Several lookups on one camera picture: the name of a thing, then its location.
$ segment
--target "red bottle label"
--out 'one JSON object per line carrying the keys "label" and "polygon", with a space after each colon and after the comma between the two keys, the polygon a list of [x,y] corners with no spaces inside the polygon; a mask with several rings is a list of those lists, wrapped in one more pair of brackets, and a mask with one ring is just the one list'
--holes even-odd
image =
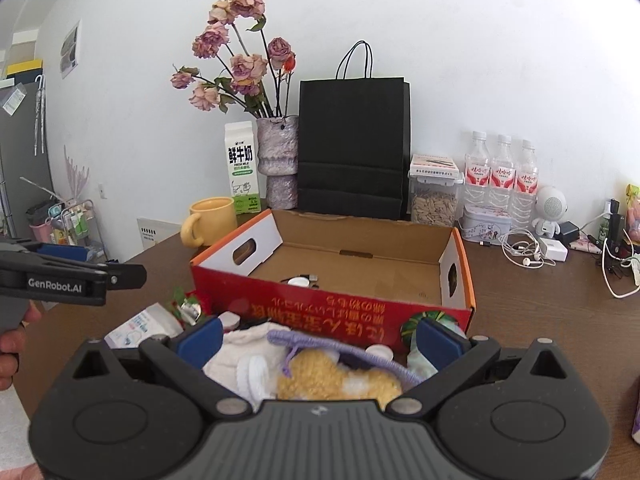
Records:
{"label": "red bottle label", "polygon": [[511,189],[516,177],[516,170],[499,166],[491,172],[491,186]]}
{"label": "red bottle label", "polygon": [[489,184],[489,173],[491,168],[482,164],[467,164],[465,171],[465,182],[475,186],[486,186]]}
{"label": "red bottle label", "polygon": [[538,175],[536,173],[518,173],[516,191],[535,195],[538,190]]}

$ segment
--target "white power adapter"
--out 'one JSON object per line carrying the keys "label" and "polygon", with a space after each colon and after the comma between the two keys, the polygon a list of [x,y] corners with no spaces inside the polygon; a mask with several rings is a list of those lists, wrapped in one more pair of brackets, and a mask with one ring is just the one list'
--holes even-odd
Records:
{"label": "white power adapter", "polygon": [[545,258],[556,262],[564,262],[568,251],[558,240],[540,237],[540,251]]}

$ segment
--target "blue gripper pad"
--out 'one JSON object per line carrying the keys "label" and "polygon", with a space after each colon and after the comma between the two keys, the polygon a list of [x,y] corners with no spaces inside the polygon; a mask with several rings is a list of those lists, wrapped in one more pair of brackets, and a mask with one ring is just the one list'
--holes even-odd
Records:
{"label": "blue gripper pad", "polygon": [[175,340],[175,353],[191,366],[201,369],[222,346],[222,322],[212,317],[200,325],[191,327]]}
{"label": "blue gripper pad", "polygon": [[433,319],[421,319],[415,329],[415,344],[438,371],[471,348],[471,343]]}
{"label": "blue gripper pad", "polygon": [[36,252],[38,254],[44,254],[45,256],[55,256],[76,262],[85,262],[89,250],[86,247],[73,245],[42,244]]}

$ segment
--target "milk carton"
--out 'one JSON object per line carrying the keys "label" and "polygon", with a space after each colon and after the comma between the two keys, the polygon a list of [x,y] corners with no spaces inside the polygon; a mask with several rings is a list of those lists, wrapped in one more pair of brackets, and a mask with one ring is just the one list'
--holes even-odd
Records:
{"label": "milk carton", "polygon": [[251,121],[225,125],[226,166],[236,214],[260,211],[260,190]]}

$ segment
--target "human hand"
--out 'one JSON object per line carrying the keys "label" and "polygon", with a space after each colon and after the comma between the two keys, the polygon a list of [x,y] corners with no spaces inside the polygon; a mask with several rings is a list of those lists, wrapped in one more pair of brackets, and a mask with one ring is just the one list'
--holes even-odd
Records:
{"label": "human hand", "polygon": [[9,471],[0,471],[0,480],[44,480],[36,464]]}
{"label": "human hand", "polygon": [[[24,316],[27,323],[34,323],[42,317],[40,311],[33,303],[30,303],[29,309]],[[24,327],[21,326],[17,330],[9,330],[0,335],[0,392],[9,389],[14,382],[14,375],[18,371],[18,360],[11,354],[19,354],[24,350],[27,336]]]}

